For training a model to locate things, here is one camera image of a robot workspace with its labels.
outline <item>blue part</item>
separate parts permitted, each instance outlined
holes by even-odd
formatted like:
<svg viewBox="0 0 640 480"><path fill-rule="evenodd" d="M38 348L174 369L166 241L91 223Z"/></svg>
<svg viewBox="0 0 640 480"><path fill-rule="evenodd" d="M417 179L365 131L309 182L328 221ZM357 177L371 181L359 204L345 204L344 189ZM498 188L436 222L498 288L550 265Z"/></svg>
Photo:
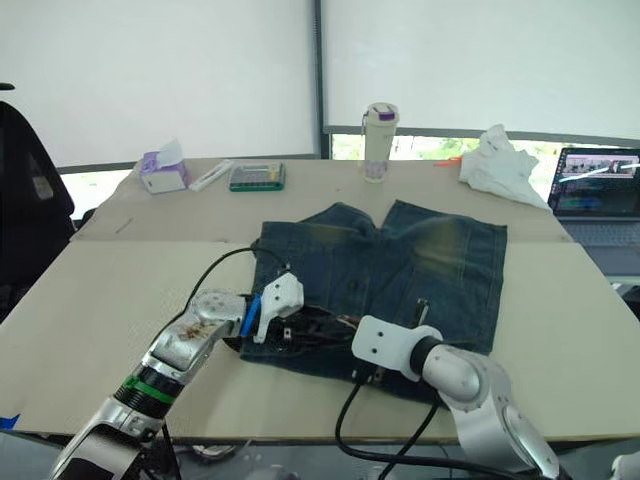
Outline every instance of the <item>blue part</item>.
<svg viewBox="0 0 640 480"><path fill-rule="evenodd" d="M13 430L16 423L18 423L18 419L20 418L20 414L16 415L13 418L3 418L0 417L0 430Z"/></svg>
<svg viewBox="0 0 640 480"><path fill-rule="evenodd" d="M242 328L240 329L241 337L249 335L249 330L251 330L251 325L253 325L253 319L258 312L258 308L260 308L261 299L262 297L259 294L256 294L256 296L253 297L253 302L251 302L251 306L249 307L249 313L247 313L247 316L242 323Z"/></svg>

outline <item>table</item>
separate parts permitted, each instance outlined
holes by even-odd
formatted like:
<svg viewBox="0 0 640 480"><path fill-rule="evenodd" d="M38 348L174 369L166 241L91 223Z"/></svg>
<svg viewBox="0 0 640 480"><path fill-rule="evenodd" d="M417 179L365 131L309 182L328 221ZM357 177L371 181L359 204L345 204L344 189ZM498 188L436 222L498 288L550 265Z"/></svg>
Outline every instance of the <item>table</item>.
<svg viewBox="0 0 640 480"><path fill-rule="evenodd" d="M400 199L433 210L507 224L510 241L573 241L548 212L478 192L458 182L458 166L392 162L387 181L369 184L358 174L356 162L283 161L287 180L282 192L230 192L225 177L199 193L184 190L151 195L134 169L75 239L251 243L260 236L265 220L299 221L339 201L366 211L380 226L394 200ZM188 160L187 166L190 175L197 178L216 162ZM260 163L255 159L245 162Z"/></svg>
<svg viewBox="0 0 640 480"><path fill-rule="evenodd" d="M0 328L0 416L20 413L21 431L77 431L180 309L205 265L238 246L73 242ZM237 256L205 286L245 292L252 272L252 256ZM629 381L639 342L638 321L580 246L509 245L492 358L548 439L640 434L640 384ZM179 437L326 440L350 388L243 362L219 343L168 422ZM345 434L406 438L427 408L365 388ZM439 412L424 438L455 439L450 414Z"/></svg>

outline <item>calculator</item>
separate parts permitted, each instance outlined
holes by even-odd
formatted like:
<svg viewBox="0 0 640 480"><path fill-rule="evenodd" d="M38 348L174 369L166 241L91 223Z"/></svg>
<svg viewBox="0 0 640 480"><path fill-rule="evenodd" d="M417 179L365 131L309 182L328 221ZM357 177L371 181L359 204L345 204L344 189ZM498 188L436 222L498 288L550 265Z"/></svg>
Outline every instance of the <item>calculator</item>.
<svg viewBox="0 0 640 480"><path fill-rule="evenodd" d="M284 164L281 162L238 165L231 171L232 192L267 192L284 188Z"/></svg>

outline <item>black office chair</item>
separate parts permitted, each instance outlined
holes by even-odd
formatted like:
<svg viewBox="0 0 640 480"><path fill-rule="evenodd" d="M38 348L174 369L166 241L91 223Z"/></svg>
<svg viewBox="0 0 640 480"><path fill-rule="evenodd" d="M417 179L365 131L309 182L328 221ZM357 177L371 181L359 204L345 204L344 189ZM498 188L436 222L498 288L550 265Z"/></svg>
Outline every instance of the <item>black office chair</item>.
<svg viewBox="0 0 640 480"><path fill-rule="evenodd" d="M0 312L1 322L75 231L70 218L73 201L51 158L29 122L2 101L0 189L0 288L4 310Z"/></svg>

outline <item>tissue box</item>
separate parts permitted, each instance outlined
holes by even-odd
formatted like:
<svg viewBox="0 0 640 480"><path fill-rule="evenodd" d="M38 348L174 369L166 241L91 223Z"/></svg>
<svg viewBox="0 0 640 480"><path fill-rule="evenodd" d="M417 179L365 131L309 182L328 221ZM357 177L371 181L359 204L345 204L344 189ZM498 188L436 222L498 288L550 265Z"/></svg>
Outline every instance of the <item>tissue box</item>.
<svg viewBox="0 0 640 480"><path fill-rule="evenodd" d="M184 160L163 167L158 164L158 153L160 152L147 152L142 157L140 181L147 190L151 193L163 193L187 188L189 179Z"/></svg>

